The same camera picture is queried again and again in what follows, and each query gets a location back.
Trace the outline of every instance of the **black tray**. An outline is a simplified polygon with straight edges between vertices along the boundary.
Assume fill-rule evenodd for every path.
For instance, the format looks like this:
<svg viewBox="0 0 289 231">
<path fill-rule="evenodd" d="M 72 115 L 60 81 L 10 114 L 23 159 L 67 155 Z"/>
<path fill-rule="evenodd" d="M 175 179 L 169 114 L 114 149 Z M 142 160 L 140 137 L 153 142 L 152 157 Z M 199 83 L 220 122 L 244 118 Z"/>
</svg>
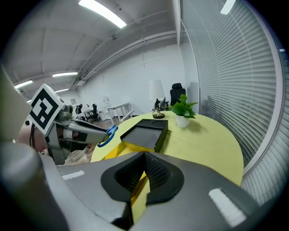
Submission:
<svg viewBox="0 0 289 231">
<path fill-rule="evenodd" d="M 159 152 L 168 132 L 167 120 L 142 119 L 131 129 L 121 135 L 121 141 L 150 148 Z"/>
</svg>

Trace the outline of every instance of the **floor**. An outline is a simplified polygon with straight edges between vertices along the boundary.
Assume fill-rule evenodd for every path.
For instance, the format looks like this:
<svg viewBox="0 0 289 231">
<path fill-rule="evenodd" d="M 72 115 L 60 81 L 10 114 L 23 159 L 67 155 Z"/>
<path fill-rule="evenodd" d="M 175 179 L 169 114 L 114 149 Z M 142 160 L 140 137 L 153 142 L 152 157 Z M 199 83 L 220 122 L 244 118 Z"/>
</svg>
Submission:
<svg viewBox="0 0 289 231">
<path fill-rule="evenodd" d="M 116 126 L 118 126 L 119 120 L 117 117 L 113 118 L 113 122 Z M 108 129 L 110 126 L 112 126 L 110 120 L 95 121 L 93 124 L 104 129 Z M 95 146 L 96 144 L 88 144 L 84 150 L 76 150 L 71 152 L 67 157 L 64 166 L 90 162 Z"/>
</svg>

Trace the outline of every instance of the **window blinds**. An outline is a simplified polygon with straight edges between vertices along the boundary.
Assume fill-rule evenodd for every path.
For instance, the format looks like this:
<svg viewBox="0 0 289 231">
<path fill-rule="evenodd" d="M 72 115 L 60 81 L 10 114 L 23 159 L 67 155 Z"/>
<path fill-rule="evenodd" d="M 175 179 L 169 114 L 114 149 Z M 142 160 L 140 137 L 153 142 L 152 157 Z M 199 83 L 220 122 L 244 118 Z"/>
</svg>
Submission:
<svg viewBox="0 0 289 231">
<path fill-rule="evenodd" d="M 267 38 L 242 1 L 183 0 L 182 21 L 200 78 L 199 113 L 226 126 L 240 144 L 244 165 L 258 150 L 272 117 L 276 76 Z"/>
</svg>

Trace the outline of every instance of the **green leaves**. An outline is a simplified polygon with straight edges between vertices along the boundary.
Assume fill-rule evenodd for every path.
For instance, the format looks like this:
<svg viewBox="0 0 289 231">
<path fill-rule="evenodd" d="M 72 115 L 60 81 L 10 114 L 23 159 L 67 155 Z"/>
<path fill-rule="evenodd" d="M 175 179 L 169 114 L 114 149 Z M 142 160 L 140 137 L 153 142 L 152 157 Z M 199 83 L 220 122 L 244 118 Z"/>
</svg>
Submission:
<svg viewBox="0 0 289 231">
<path fill-rule="evenodd" d="M 185 118 L 195 118 L 196 115 L 192 110 L 192 106 L 197 103 L 186 103 L 187 96 L 182 94 L 179 98 L 180 102 L 176 102 L 175 105 L 169 106 L 169 109 L 176 115 L 184 116 Z"/>
</svg>

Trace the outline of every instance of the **ceiling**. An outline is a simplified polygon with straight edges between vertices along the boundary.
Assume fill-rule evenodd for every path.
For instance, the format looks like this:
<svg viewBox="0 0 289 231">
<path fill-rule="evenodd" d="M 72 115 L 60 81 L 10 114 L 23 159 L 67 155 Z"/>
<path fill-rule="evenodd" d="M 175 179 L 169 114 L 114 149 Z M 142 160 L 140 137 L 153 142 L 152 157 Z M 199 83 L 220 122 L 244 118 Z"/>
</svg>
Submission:
<svg viewBox="0 0 289 231">
<path fill-rule="evenodd" d="M 169 0 L 98 0 L 127 24 L 122 29 L 78 2 L 42 1 L 7 44 L 1 61 L 12 82 L 33 80 L 20 88 L 27 100 L 42 83 L 56 91 L 69 88 L 74 79 L 53 78 L 52 74 L 80 69 L 88 72 L 132 42 L 175 29 Z"/>
</svg>

